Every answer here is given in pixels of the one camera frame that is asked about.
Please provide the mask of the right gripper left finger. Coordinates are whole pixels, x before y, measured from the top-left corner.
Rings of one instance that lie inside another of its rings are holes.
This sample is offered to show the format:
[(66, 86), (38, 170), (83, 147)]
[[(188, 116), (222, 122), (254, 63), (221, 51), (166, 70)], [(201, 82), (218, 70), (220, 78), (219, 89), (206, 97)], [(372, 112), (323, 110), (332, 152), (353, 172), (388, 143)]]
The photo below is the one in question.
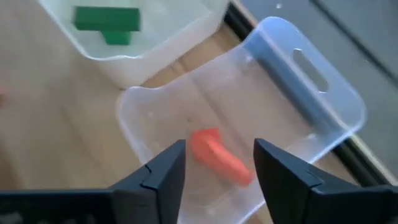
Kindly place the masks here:
[(178, 140), (111, 186), (116, 224), (177, 224), (185, 183), (186, 143)]

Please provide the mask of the white plastic bin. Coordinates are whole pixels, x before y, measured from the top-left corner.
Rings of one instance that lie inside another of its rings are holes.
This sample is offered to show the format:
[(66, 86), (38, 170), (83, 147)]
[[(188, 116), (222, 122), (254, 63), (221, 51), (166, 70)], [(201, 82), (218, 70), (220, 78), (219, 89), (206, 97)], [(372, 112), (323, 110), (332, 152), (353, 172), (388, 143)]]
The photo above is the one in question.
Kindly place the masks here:
[[(118, 87), (143, 84), (214, 34), (230, 0), (38, 0), (83, 56), (96, 62)], [(141, 30), (129, 45), (108, 45), (98, 31), (73, 25), (76, 6), (136, 7)]]

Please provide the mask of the clear plastic bin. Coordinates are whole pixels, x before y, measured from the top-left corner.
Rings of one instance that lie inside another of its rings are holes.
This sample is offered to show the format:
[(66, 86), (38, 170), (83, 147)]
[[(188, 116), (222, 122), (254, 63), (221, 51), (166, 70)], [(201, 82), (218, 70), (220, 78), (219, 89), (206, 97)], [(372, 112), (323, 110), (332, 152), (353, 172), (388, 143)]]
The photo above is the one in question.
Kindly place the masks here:
[(195, 131), (218, 128), (249, 169), (256, 138), (313, 163), (366, 120), (356, 90), (280, 17), (265, 18), (237, 47), (168, 84), (127, 89), (117, 107), (141, 163)]

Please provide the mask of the small green wooden cube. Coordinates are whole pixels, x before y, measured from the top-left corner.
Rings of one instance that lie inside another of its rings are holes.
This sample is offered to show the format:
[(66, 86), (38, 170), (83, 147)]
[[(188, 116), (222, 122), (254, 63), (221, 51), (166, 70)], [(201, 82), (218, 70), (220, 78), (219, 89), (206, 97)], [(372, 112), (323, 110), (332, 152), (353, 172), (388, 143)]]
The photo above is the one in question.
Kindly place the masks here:
[(101, 34), (108, 45), (129, 45), (131, 42), (130, 32), (105, 30)]

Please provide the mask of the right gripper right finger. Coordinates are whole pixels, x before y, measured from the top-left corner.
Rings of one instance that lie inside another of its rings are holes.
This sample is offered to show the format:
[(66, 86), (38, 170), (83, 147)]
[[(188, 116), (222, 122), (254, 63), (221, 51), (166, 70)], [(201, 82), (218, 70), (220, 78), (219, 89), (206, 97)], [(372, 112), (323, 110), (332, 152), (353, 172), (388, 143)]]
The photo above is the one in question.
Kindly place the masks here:
[(260, 138), (253, 158), (274, 224), (398, 224), (398, 186), (354, 185)]

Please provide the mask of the green wooden block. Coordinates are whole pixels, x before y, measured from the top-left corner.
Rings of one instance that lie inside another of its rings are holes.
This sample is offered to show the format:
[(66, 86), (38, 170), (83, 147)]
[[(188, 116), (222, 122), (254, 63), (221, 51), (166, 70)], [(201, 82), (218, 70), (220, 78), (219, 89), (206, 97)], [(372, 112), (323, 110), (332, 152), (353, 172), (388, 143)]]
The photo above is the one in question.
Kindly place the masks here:
[(141, 30), (141, 12), (135, 7), (76, 6), (73, 24), (78, 30), (135, 32)]

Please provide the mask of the red wooden block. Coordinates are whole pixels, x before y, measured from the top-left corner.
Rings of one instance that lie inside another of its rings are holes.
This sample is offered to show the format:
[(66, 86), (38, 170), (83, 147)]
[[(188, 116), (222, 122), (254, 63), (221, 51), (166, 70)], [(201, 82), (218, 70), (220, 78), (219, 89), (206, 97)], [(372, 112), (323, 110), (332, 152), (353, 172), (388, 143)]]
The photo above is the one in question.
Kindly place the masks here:
[(194, 131), (189, 143), (193, 155), (222, 177), (241, 186), (248, 186), (254, 180), (254, 172), (227, 150), (218, 128)]

